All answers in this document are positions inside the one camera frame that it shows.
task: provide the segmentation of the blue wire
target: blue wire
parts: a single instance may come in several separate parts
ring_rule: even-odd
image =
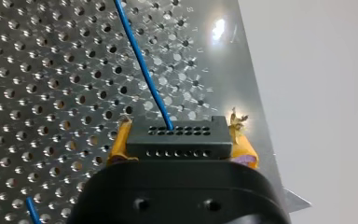
[[[34,202],[32,200],[32,197],[27,197],[25,200],[25,204],[27,206],[28,211],[30,212],[31,220],[34,224],[41,224],[39,215],[37,214],[36,208],[34,207]]]
[[[147,70],[146,62],[144,60],[144,57],[142,56],[142,52],[139,49],[135,37],[133,36],[129,21],[127,20],[123,6],[121,5],[121,0],[115,0],[115,4],[117,7],[118,16],[120,17],[121,23],[123,24],[124,27],[124,31],[126,32],[128,39],[130,40],[136,59],[138,60],[139,65],[141,66],[141,71],[142,74],[144,75],[146,84],[149,87],[150,92],[152,93],[152,96],[158,106],[159,111],[161,112],[162,117],[164,118],[164,121],[167,125],[167,129],[173,130],[173,125],[170,119],[170,115],[168,115],[167,109],[165,108],[164,103],[159,97],[156,87],[153,83],[153,79],[150,77],[149,71]]]

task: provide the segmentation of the screw hole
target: screw hole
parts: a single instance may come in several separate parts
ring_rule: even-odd
[[[206,209],[208,209],[211,212],[217,212],[222,208],[220,203],[218,203],[212,199],[205,201],[204,206]]]
[[[176,150],[174,154],[175,154],[175,157],[181,157],[182,156],[182,151],[181,150]]]
[[[134,207],[136,210],[138,210],[139,212],[143,212],[145,210],[147,210],[150,207],[150,203],[148,200],[146,199],[135,199],[135,202],[133,203]]]

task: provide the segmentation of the perforated metal sheet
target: perforated metal sheet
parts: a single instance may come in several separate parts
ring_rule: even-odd
[[[236,1],[123,2],[172,119],[237,107],[282,184]],[[157,119],[113,1],[0,0],[0,223],[64,223],[127,114]]]

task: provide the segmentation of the metal surface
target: metal surface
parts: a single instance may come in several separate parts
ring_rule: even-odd
[[[231,157],[232,140],[226,118],[177,120],[167,131],[160,120],[135,119],[126,155],[140,160],[222,160]]]
[[[128,0],[172,119],[237,107],[284,201],[236,1]],[[103,167],[123,114],[159,115],[111,1],[0,0],[0,223],[63,223]]]

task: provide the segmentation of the white wall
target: white wall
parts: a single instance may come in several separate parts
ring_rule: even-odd
[[[293,223],[358,223],[358,0],[240,5]]]

